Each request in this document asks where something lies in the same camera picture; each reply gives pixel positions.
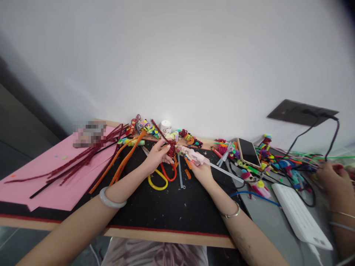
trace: scissors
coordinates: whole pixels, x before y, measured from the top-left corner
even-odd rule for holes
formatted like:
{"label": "scissors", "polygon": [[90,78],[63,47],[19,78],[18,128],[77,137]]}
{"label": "scissors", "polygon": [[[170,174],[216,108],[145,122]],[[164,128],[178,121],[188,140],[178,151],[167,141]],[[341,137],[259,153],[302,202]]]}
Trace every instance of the scissors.
{"label": "scissors", "polygon": [[[145,146],[141,146],[141,147],[142,147],[144,153],[148,156],[149,150],[148,150]],[[160,175],[161,178],[164,179],[164,181],[165,181],[165,186],[163,186],[163,187],[157,187],[156,185],[153,184],[153,182],[152,182],[152,180],[151,180],[151,175],[148,176],[148,183],[149,183],[149,185],[150,185],[152,188],[154,188],[155,190],[164,190],[164,189],[166,189],[167,186],[168,186],[168,181],[169,181],[169,182],[172,182],[172,181],[174,181],[175,178],[176,178],[176,167],[175,167],[173,164],[172,164],[172,166],[173,166],[173,169],[174,169],[175,174],[174,174],[174,178],[172,178],[172,179],[170,179],[169,177],[167,177],[167,174],[166,174],[166,172],[165,172],[165,169],[164,169],[164,166],[163,166],[162,163],[160,164],[160,166],[161,166],[161,168],[162,168],[164,174],[162,174],[158,169],[155,169],[155,172],[157,172],[158,175]]]}

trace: pink doll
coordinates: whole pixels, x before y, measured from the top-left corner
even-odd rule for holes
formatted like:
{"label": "pink doll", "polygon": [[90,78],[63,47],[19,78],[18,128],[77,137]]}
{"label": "pink doll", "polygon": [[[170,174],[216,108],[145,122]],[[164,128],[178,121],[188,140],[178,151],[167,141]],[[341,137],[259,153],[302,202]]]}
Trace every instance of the pink doll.
{"label": "pink doll", "polygon": [[202,154],[196,153],[193,149],[186,148],[182,145],[176,145],[176,152],[182,156],[186,156],[189,161],[193,161],[196,166],[203,164],[204,156]]}
{"label": "pink doll", "polygon": [[[247,172],[247,170],[243,169],[241,172],[242,172],[241,178],[243,180],[247,180],[247,181],[254,181],[255,180],[255,177],[253,177],[250,172]],[[264,182],[262,180],[257,181],[257,182],[252,182],[252,183],[249,183],[249,184],[251,185],[253,190],[258,195],[260,195],[260,196],[262,196],[264,198],[271,197],[271,194],[270,194],[269,190],[267,189],[267,187],[265,187]]]}

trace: white wall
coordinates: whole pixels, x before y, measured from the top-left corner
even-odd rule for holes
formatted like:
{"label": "white wall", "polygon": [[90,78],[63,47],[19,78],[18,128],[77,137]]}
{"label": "white wall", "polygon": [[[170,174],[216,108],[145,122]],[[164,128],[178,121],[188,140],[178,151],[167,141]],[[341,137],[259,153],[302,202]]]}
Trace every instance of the white wall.
{"label": "white wall", "polygon": [[[326,0],[2,0],[0,56],[68,133],[74,120],[169,119],[200,137],[273,136],[306,127],[267,119],[292,99],[340,111],[354,142],[352,28]],[[295,149],[324,151],[335,122]]]}

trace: electrical outlet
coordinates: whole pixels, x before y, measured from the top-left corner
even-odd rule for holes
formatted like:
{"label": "electrical outlet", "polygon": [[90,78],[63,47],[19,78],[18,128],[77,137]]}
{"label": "electrical outlet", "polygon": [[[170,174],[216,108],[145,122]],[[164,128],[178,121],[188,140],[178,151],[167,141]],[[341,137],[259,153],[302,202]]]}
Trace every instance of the electrical outlet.
{"label": "electrical outlet", "polygon": [[[267,117],[304,126],[312,126],[316,118],[310,114],[303,113],[306,109],[316,113],[317,115],[327,113],[334,116],[338,113],[338,111],[286,99],[283,100],[282,103],[280,103]],[[315,126],[320,125],[326,120],[328,120],[328,118],[319,117],[318,123]]]}

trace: floor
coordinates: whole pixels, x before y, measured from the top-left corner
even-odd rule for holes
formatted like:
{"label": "floor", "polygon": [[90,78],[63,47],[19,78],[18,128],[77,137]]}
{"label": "floor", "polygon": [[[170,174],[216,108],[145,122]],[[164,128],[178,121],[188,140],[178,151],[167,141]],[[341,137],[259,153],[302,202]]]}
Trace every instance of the floor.
{"label": "floor", "polygon": [[[49,232],[0,226],[1,266],[13,266],[34,248]],[[92,243],[98,257],[105,256],[110,237],[98,236]],[[207,248],[209,265],[244,265],[235,249]],[[96,259],[87,247],[73,262],[72,266],[97,266]]]}
{"label": "floor", "polygon": [[[49,232],[0,226],[0,261],[1,266],[13,266],[34,248]],[[107,251],[110,237],[98,236],[92,243],[98,256]],[[72,266],[97,266],[90,248],[85,249],[73,262]]]}

